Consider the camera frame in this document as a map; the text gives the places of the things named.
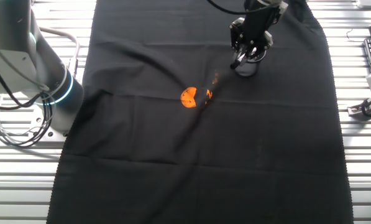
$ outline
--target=orange object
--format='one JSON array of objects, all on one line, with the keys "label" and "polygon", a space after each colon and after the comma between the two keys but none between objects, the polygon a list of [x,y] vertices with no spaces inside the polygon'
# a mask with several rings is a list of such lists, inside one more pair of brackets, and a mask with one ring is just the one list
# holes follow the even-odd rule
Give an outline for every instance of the orange object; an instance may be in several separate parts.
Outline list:
[{"label": "orange object", "polygon": [[195,94],[196,88],[195,87],[188,87],[182,94],[181,94],[181,102],[186,108],[193,108],[196,106],[195,102]]}]

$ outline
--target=white cable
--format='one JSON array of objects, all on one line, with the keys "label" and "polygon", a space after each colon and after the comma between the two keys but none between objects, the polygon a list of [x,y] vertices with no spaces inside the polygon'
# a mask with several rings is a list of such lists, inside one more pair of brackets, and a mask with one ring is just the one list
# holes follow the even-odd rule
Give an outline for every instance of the white cable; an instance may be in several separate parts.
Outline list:
[{"label": "white cable", "polygon": [[40,28],[40,31],[42,31],[42,32],[48,32],[49,34],[65,36],[68,39],[72,40],[76,44],[75,53],[73,54],[73,57],[78,58],[79,51],[80,51],[80,43],[79,43],[79,40],[78,40],[77,37],[75,37],[74,35],[72,35],[68,32],[64,32],[64,31],[61,31],[61,30],[51,29],[51,28],[47,28],[47,27],[39,27],[39,28]]},{"label": "white cable", "polygon": [[[47,93],[47,94],[49,95],[48,98],[51,98],[51,99],[54,101],[53,96],[52,96],[51,94],[49,94],[49,93]],[[57,109],[57,106],[54,104],[54,105],[53,105],[53,111],[52,111],[52,114],[49,115],[49,118],[48,118],[48,120],[46,120],[46,122],[45,122],[44,125],[42,125],[42,126],[36,126],[36,127],[30,128],[28,131],[26,131],[26,132],[24,132],[24,133],[12,133],[12,132],[10,132],[10,131],[4,129],[3,127],[1,127],[1,123],[0,123],[0,130],[1,130],[2,132],[4,132],[4,133],[6,134],[5,136],[6,136],[7,138],[9,138],[10,140],[15,141],[15,142],[20,142],[20,141],[18,141],[18,140],[16,140],[16,139],[13,139],[11,136],[7,135],[7,133],[9,133],[9,134],[13,134],[13,135],[25,135],[25,134],[31,132],[31,131],[32,131],[33,129],[35,129],[35,128],[42,128],[42,127],[46,126],[47,123],[50,122],[50,121],[53,119],[56,109]]]}]

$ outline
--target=black cloth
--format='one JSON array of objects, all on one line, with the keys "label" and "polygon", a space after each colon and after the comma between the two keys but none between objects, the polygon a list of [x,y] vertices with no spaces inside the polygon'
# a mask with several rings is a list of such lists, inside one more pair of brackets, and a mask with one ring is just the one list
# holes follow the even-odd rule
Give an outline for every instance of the black cloth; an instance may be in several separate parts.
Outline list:
[{"label": "black cloth", "polygon": [[[305,2],[289,4],[242,78],[229,68],[238,16],[204,0],[99,0],[47,223],[352,223],[326,39]],[[196,107],[180,100],[189,87]]]}]

